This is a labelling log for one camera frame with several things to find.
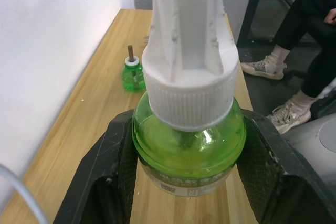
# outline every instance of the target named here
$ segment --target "person's hand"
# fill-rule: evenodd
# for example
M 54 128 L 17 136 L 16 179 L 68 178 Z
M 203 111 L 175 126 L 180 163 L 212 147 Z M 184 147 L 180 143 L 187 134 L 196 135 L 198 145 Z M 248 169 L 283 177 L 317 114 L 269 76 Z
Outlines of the person's hand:
M 324 19 L 324 22 L 330 24 L 330 25 L 336 25 L 336 8 L 335 9 L 331 9 L 328 13 L 328 15 L 326 16 L 326 18 Z

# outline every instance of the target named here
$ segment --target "white bottle cap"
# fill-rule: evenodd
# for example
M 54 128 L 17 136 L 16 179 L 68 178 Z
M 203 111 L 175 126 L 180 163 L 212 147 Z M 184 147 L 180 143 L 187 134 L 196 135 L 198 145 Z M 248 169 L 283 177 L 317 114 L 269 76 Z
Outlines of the white bottle cap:
M 181 131 L 202 131 L 231 109 L 238 51 L 222 0 L 153 0 L 142 56 L 153 113 Z

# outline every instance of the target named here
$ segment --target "white sock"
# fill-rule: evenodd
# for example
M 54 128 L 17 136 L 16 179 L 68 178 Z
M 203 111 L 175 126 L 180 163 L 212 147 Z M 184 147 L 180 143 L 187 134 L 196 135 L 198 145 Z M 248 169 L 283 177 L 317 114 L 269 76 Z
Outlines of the white sock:
M 298 108 L 307 111 L 318 99 L 309 97 L 300 90 L 291 100 Z
M 274 63 L 275 65 L 281 65 L 285 61 L 287 55 L 289 54 L 289 50 L 282 48 L 278 45 L 275 45 L 272 53 L 268 57 L 268 59 Z

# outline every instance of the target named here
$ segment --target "wooden table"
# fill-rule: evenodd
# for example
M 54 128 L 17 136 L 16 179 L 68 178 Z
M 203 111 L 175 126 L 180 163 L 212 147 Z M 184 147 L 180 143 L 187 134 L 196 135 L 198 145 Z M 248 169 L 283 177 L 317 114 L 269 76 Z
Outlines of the wooden table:
M 119 12 L 23 178 L 50 221 L 54 220 L 81 159 L 108 123 L 117 114 L 135 108 L 142 95 L 123 90 L 120 71 L 128 54 L 127 45 L 133 45 L 135 55 L 142 55 L 151 16 L 149 10 Z M 243 109 L 252 110 L 241 69 L 235 97 Z M 1 223 L 37 221 L 15 194 L 3 212 Z M 131 223 L 257 222 L 236 167 L 226 184 L 212 194 L 182 198 L 156 188 L 138 166 Z

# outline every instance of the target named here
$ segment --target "bottle label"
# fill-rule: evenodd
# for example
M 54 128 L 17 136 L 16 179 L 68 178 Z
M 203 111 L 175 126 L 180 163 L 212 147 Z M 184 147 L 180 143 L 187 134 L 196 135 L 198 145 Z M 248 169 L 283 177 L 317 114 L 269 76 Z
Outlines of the bottle label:
M 162 190 L 177 196 L 193 197 L 210 193 L 219 187 L 229 175 L 231 168 L 208 178 L 185 179 L 160 173 L 141 160 L 141 165 L 151 181 Z

